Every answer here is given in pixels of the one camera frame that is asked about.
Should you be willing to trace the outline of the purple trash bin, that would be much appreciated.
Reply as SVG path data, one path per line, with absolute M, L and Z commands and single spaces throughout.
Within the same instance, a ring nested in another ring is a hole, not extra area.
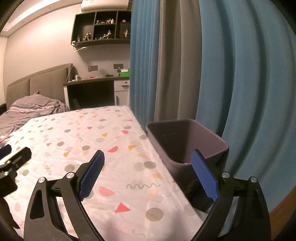
M 196 120 L 167 120 L 148 123 L 147 136 L 190 204 L 205 212 L 213 203 L 206 196 L 191 165 L 191 153 L 198 149 L 206 160 L 217 163 L 229 145 Z

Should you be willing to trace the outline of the grey striped blanket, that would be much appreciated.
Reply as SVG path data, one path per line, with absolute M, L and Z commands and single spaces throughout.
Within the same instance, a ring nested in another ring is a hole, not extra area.
M 1 136 L 18 130 L 32 118 L 69 111 L 60 100 L 34 93 L 16 100 L 10 108 L 1 114 Z

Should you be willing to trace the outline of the grey padded headboard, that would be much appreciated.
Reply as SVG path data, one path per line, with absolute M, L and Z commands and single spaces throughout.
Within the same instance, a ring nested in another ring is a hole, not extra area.
M 12 82 L 6 89 L 6 107 L 35 92 L 65 103 L 64 84 L 71 79 L 72 68 L 72 63 L 58 65 Z

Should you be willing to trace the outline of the patterned white bed sheet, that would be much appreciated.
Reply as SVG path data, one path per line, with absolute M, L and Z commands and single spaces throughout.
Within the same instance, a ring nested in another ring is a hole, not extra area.
M 97 150 L 105 164 L 82 204 L 105 240 L 191 240 L 203 223 L 127 106 L 33 118 L 7 143 L 32 152 L 6 197 L 19 236 L 37 180 L 75 172 Z

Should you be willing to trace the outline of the dark desk with white drawers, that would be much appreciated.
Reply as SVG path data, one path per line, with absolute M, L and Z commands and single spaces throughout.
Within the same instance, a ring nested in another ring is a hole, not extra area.
M 130 78 L 104 77 L 70 81 L 63 85 L 70 110 L 129 105 Z

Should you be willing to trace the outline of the green box on desk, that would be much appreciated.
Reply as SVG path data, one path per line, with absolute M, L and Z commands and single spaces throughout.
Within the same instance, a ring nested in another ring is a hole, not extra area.
M 119 76 L 120 77 L 129 77 L 130 76 L 130 72 L 128 69 L 121 69 L 119 72 Z

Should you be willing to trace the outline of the blue and grey curtain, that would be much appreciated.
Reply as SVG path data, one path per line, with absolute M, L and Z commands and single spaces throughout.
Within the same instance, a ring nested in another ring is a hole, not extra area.
M 269 211 L 295 188 L 295 32 L 279 1 L 134 1 L 129 100 L 139 123 L 193 118 L 259 179 Z

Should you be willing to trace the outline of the dark wall shelf with figurines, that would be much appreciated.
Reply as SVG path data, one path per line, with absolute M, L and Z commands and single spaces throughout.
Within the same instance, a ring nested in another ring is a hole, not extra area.
M 77 14 L 71 45 L 76 50 L 97 45 L 129 44 L 131 11 L 93 11 Z

